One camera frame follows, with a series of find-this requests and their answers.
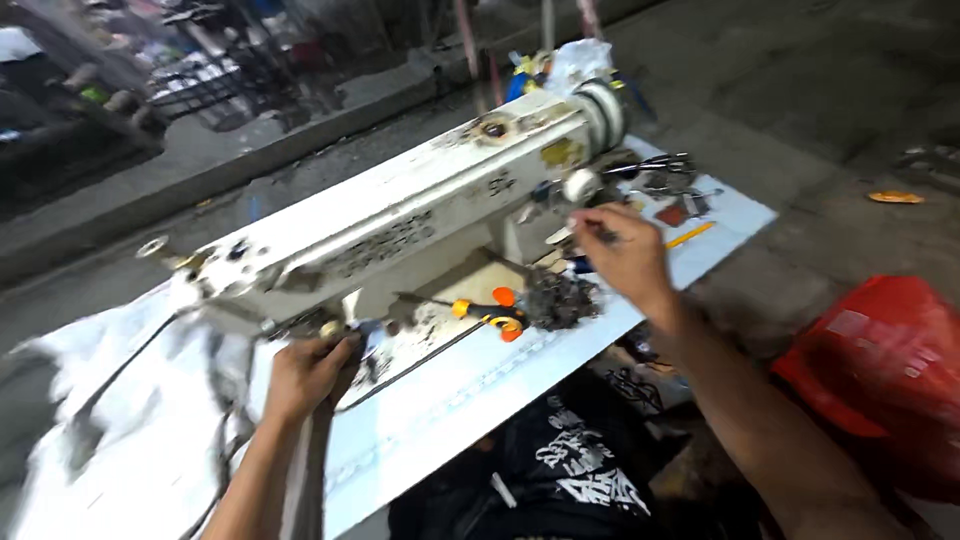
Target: screwdriver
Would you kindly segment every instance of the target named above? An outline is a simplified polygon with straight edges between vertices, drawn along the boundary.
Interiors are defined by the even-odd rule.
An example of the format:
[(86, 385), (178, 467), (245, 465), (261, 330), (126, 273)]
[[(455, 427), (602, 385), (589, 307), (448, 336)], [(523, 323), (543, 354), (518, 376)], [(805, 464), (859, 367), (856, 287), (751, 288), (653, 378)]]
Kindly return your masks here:
[(461, 298), (456, 302), (445, 302), (443, 300), (435, 300), (433, 298), (426, 298), (420, 295), (416, 295), (409, 292), (395, 292), (396, 297), (403, 302), (412, 302), (412, 303), (422, 303), (429, 302), (431, 304), (439, 304), (441, 306), (450, 307), (450, 310), (453, 311), (453, 315), (459, 319), (464, 317), (476, 317), (480, 321), (500, 330), (500, 338), (506, 342), (511, 342), (523, 333), (524, 330), (530, 328), (530, 320), (527, 319), (526, 313), (522, 310), (517, 309), (513, 306), (513, 293), (506, 295), (499, 291), (499, 289), (506, 289), (506, 287), (497, 287), (497, 291), (494, 291), (494, 297), (500, 301), (501, 298), (504, 298), (504, 301), (500, 301), (499, 305), (484, 305), (484, 304), (475, 304), (470, 300)]

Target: yellow pencil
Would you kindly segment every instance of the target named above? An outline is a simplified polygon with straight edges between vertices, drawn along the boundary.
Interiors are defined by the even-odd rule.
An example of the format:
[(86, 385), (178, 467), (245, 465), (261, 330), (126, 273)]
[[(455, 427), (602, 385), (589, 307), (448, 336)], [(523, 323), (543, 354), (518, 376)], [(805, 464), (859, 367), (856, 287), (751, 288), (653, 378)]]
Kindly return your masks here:
[(713, 227), (714, 225), (715, 225), (715, 224), (714, 224), (712, 221), (707, 221), (707, 223), (701, 225), (700, 227), (697, 227), (697, 228), (694, 229), (693, 231), (690, 231), (689, 233), (686, 233), (686, 234), (681, 234), (680, 236), (677, 236), (676, 238), (674, 238), (674, 239), (670, 240), (669, 242), (667, 242), (667, 243), (666, 243), (666, 249), (675, 248), (675, 247), (679, 246), (680, 244), (683, 244), (684, 242), (686, 242), (686, 241), (689, 240), (690, 238), (696, 236), (697, 234), (702, 233), (703, 231), (706, 231), (706, 230), (709, 229), (710, 227)]

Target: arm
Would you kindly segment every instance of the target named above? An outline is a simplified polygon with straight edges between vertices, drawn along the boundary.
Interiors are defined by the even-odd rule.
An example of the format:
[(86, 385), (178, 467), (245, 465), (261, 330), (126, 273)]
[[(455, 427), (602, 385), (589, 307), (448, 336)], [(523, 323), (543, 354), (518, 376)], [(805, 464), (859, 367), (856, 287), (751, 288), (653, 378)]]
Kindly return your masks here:
[(296, 341), (274, 356), (263, 418), (203, 540), (277, 538), (300, 426), (333, 390), (353, 339)]
[[(619, 205), (574, 217), (597, 272), (647, 316), (710, 428), (788, 538), (904, 537), (846, 454), (684, 308), (656, 227)], [(615, 242), (600, 240), (602, 229), (614, 232)]]

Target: red plastic bag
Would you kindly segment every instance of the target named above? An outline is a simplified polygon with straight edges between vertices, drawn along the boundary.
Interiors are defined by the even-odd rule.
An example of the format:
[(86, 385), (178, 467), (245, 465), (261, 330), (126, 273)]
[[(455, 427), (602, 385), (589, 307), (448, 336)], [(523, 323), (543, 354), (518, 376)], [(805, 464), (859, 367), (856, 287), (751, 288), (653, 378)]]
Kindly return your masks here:
[(960, 318), (920, 278), (871, 278), (774, 363), (818, 414), (850, 435), (872, 476), (960, 503)]

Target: hand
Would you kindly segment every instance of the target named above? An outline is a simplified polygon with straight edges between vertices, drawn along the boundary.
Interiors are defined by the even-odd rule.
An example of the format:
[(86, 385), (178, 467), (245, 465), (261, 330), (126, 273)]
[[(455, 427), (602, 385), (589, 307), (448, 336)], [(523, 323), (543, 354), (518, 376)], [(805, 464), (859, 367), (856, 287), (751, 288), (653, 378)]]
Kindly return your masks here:
[(665, 326), (678, 300), (666, 271), (660, 230), (616, 203), (575, 210), (571, 217), (576, 220), (577, 241), (597, 273), (652, 324)]
[(339, 343), (324, 339), (299, 340), (276, 353), (263, 423), (302, 424), (330, 395), (340, 368), (358, 341), (357, 336), (346, 337)]

